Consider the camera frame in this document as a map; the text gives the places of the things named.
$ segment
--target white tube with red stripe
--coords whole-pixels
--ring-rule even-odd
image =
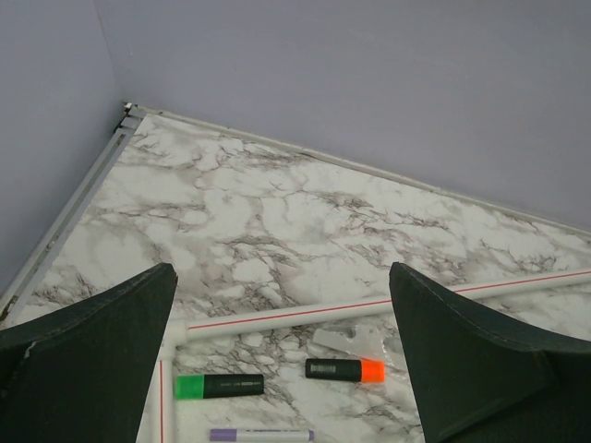
[[[175,443],[172,359],[158,360],[154,367],[150,384],[150,415],[151,441]]]
[[[591,282],[591,269],[563,271],[520,277],[482,284],[463,284],[449,289],[476,300],[507,293],[524,293],[556,286]],[[262,330],[292,328],[325,321],[375,316],[392,312],[390,297],[368,297],[361,300],[288,307],[227,317],[185,320],[187,341],[237,335]]]

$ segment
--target white marker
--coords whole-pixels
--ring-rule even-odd
[[[314,431],[288,429],[212,429],[210,441],[273,441],[299,443],[314,441]]]

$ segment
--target red stripe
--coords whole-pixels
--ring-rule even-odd
[[[160,362],[160,441],[164,443],[163,361]]]
[[[479,290],[479,289],[499,288],[501,286],[511,286],[511,285],[514,285],[514,284],[531,283],[531,282],[534,282],[534,281],[562,279],[564,277],[575,277],[577,275],[586,275],[586,274],[590,274],[590,273],[591,273],[591,270],[586,270],[586,271],[583,271],[583,272],[574,272],[572,274],[554,275],[554,276],[551,276],[551,277],[539,277],[539,278],[536,278],[536,279],[521,280],[521,281],[511,281],[511,282],[507,282],[507,283],[495,283],[495,284],[489,284],[489,285],[486,285],[486,286],[475,286],[473,288],[460,289],[460,290],[458,290],[456,292],[457,293],[466,293],[466,292],[469,292],[469,291],[476,291],[476,290]],[[318,314],[319,312],[340,311],[342,309],[349,309],[349,308],[352,308],[352,307],[382,305],[384,303],[391,303],[391,301],[390,300],[383,300],[383,301],[380,301],[380,302],[359,303],[357,305],[327,307],[325,309],[315,309],[315,310],[306,311],[306,312],[294,312],[292,314],[280,314],[280,315],[277,315],[277,316],[246,318],[244,320],[221,321],[220,323],[211,323],[209,325],[191,326],[191,327],[187,328],[187,330],[191,330],[191,329],[203,329],[203,328],[213,328],[213,327],[216,327],[216,326],[236,325],[238,323],[250,323],[252,321],[273,320],[275,318],[295,317],[295,316],[302,316],[302,315],[307,315],[307,314]]]

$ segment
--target gray wall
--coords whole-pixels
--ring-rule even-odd
[[[96,4],[129,101],[591,228],[591,2]]]
[[[0,0],[0,293],[121,113],[92,0]]]

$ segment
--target marble surface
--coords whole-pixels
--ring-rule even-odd
[[[446,285],[591,266],[590,239],[307,156],[148,115],[20,316],[101,292],[158,262],[179,275],[173,317],[387,295],[403,261]],[[485,302],[591,340],[591,288]],[[395,332],[393,315],[343,322]],[[318,325],[179,348],[175,371],[263,373],[267,395],[180,401],[177,441],[211,427],[303,427],[320,442],[419,442],[408,376],[358,386],[305,380]],[[147,441],[142,425],[139,441]]]

